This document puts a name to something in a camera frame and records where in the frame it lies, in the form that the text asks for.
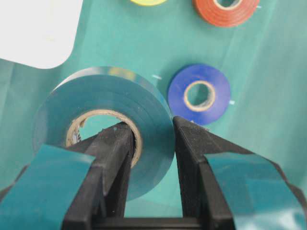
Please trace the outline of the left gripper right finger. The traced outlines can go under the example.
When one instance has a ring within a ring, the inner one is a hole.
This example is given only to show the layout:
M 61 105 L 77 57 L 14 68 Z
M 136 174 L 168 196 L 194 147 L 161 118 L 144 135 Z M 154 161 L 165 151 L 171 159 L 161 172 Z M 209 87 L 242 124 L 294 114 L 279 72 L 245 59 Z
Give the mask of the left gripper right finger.
M 173 118 L 184 217 L 207 230 L 304 230 L 307 200 L 281 167 L 180 116 Z

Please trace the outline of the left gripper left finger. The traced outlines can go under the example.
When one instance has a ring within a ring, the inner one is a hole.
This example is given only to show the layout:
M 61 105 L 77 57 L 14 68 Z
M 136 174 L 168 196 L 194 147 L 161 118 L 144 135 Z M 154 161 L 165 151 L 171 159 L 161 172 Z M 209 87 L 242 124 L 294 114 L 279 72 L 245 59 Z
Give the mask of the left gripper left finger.
M 89 230 L 123 217 L 134 135 L 118 123 L 66 149 L 43 145 L 0 193 L 3 230 Z

